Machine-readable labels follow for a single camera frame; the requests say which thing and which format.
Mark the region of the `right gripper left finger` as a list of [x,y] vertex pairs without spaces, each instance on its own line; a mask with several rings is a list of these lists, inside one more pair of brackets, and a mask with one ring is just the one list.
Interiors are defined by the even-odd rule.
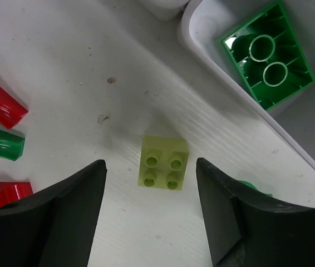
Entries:
[[0,208],[0,266],[87,266],[106,175],[97,160]]

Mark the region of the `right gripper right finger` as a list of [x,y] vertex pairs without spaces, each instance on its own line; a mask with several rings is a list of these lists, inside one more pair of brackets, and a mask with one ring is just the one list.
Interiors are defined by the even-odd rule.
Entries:
[[196,179],[214,266],[315,266],[315,208],[268,196],[204,158]]

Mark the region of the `lime green lego brick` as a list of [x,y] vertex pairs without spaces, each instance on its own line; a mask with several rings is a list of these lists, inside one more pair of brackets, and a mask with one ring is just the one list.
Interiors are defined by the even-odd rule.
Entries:
[[142,187],[180,191],[188,158],[186,140],[144,136],[137,184]]

